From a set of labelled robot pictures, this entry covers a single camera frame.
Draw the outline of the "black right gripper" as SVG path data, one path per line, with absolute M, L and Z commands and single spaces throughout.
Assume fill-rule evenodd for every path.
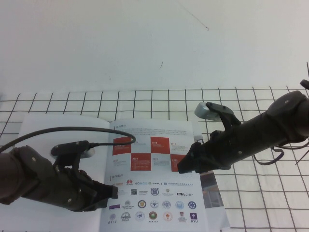
M 178 163 L 180 174 L 196 172 L 205 173 L 213 170 L 229 170 L 231 165 L 242 160 L 242 129 L 215 131 L 210 140 L 201 144 L 195 142 L 188 153 Z

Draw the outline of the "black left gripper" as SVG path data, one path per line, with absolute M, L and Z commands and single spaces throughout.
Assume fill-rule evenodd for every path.
M 59 207 L 73 212 L 91 212 L 106 208 L 108 199 L 118 199 L 118 187 L 94 181 L 85 171 L 64 168 L 57 174 Z

